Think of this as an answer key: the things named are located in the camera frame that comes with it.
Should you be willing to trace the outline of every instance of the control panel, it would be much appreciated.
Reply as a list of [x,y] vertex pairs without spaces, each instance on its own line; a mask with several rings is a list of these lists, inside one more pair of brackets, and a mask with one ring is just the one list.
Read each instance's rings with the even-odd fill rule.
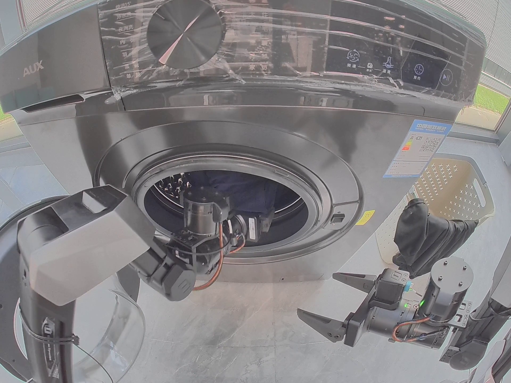
[[467,38],[392,0],[332,0],[325,71],[456,93]]
[[99,19],[112,86],[278,78],[466,101],[484,55],[482,33],[420,0],[104,0]]

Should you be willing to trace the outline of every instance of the play pause button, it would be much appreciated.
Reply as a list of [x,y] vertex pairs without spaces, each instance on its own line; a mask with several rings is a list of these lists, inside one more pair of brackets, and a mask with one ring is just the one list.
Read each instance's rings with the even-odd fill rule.
[[443,86],[450,86],[453,80],[453,75],[450,69],[444,69],[440,74],[440,84]]

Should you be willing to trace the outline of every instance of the qr code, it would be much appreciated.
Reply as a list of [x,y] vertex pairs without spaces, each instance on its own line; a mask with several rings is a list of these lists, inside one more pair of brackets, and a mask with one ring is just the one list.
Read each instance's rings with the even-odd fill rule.
[[440,144],[441,140],[442,140],[441,137],[427,137],[418,151],[434,152],[436,150],[436,147]]

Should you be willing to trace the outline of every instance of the washing machine door opening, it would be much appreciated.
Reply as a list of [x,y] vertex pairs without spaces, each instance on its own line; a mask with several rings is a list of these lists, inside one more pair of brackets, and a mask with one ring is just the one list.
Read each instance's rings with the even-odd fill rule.
[[172,233],[184,225],[180,194],[187,188],[205,186],[229,196],[237,214],[272,216],[267,232],[245,248],[264,248],[299,232],[309,212],[296,192],[269,178],[229,170],[195,170],[169,175],[150,187],[144,197],[144,208],[159,227]]

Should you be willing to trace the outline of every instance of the clear plastic wrap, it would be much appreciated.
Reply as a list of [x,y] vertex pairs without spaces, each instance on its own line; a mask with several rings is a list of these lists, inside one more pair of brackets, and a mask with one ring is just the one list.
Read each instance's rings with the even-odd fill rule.
[[222,18],[225,36],[210,60],[189,69],[158,60],[148,40],[151,18],[169,1],[100,1],[117,98],[148,83],[205,79],[405,89],[463,103],[475,93],[484,35],[437,0],[204,0]]

